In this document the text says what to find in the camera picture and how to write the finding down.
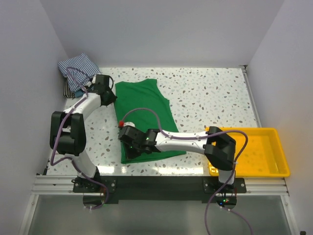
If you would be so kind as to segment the blue white striped tank top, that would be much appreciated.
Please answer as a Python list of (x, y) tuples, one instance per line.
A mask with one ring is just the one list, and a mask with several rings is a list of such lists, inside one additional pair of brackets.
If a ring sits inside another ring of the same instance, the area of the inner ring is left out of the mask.
[(58, 69), (67, 79), (72, 92), (80, 90), (82, 86), (85, 86), (95, 75), (100, 73), (99, 67), (85, 53), (60, 61)]

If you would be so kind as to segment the green tank top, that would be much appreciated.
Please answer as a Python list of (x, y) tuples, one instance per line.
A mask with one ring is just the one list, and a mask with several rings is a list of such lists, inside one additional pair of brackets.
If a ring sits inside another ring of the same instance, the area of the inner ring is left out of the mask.
[[(115, 85), (115, 92), (117, 100), (114, 103), (114, 109), (118, 121), (121, 121), (125, 114), (133, 109), (148, 108), (158, 115), (163, 130), (178, 132), (169, 100), (158, 89), (157, 80), (145, 79), (140, 82), (119, 82)], [(143, 132), (146, 132), (148, 129), (158, 128), (155, 115), (149, 111), (135, 111), (128, 115), (124, 121), (133, 122), (136, 128)], [(124, 147), (121, 145), (122, 164), (158, 161), (184, 154), (186, 154), (185, 151), (144, 153), (133, 160), (127, 160)]]

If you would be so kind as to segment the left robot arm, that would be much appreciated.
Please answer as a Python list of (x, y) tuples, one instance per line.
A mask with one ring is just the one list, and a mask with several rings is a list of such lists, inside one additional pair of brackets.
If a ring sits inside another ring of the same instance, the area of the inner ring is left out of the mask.
[(51, 115), (50, 165), (55, 166), (62, 161), (70, 161), (77, 172), (73, 183), (81, 192), (99, 192), (104, 189), (99, 170), (85, 150), (87, 144), (85, 120), (97, 108), (108, 106), (116, 101), (113, 85), (112, 77), (98, 74), (76, 103)]

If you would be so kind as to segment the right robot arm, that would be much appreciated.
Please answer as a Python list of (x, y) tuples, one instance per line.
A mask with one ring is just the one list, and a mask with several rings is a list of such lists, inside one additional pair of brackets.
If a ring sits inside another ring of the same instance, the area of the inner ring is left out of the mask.
[(126, 147), (126, 155), (138, 157), (143, 153), (186, 151), (203, 154), (219, 171), (218, 187), (230, 192), (235, 187), (234, 159), (236, 141), (218, 127), (198, 133), (178, 133), (160, 129), (142, 132), (134, 126), (121, 128), (118, 139)]

